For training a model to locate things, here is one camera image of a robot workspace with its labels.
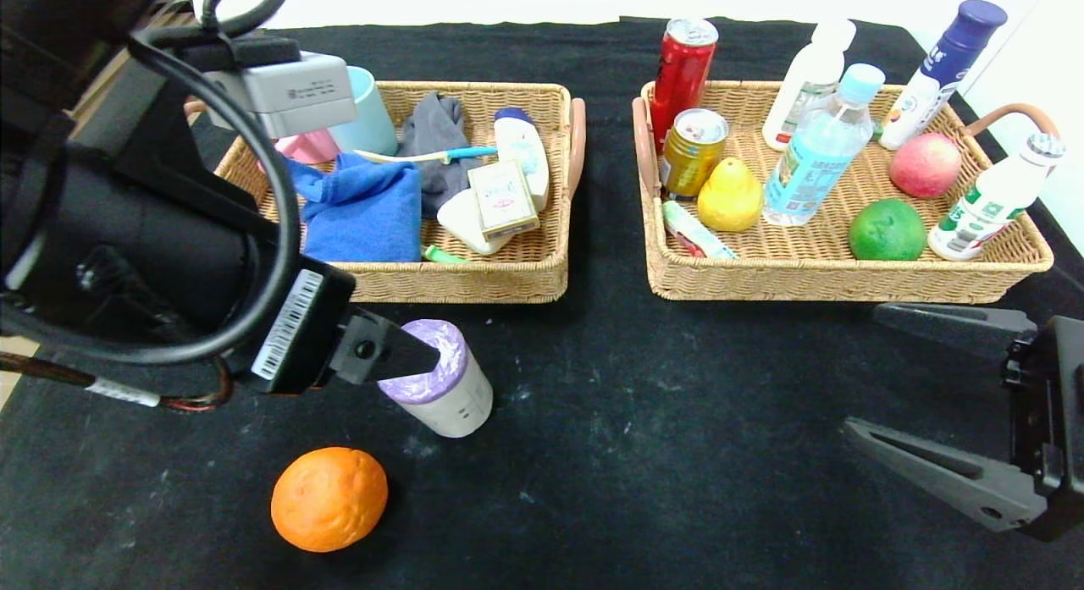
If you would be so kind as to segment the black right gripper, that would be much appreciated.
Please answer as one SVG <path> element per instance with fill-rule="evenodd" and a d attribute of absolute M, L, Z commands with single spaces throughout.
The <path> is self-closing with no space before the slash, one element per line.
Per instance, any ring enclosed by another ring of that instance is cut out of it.
<path fill-rule="evenodd" d="M 1053 543 L 1081 525 L 1081 320 L 1051 317 L 1038 331 L 1020 310 L 926 303 L 882 303 L 872 316 L 953 350 L 1008 351 L 1014 464 L 855 416 L 843 421 L 849 444 L 988 531 L 1021 529 Z"/>

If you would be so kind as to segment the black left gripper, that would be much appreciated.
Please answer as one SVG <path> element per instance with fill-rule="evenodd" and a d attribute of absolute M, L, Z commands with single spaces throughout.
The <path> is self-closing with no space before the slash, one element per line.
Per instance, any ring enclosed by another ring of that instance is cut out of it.
<path fill-rule="evenodd" d="M 198 339 L 237 323 L 274 265 L 276 225 L 251 193 L 209 171 L 195 182 L 168 176 L 163 190 L 111 171 L 100 204 L 96 245 L 119 258 L 96 270 L 96 337 L 146 365 L 163 348 L 193 358 Z M 328 361 L 354 385 L 436 369 L 436 347 L 349 305 L 352 288 L 328 262 L 299 257 L 274 307 L 222 350 L 228 368 L 268 394 L 321 384 Z"/>

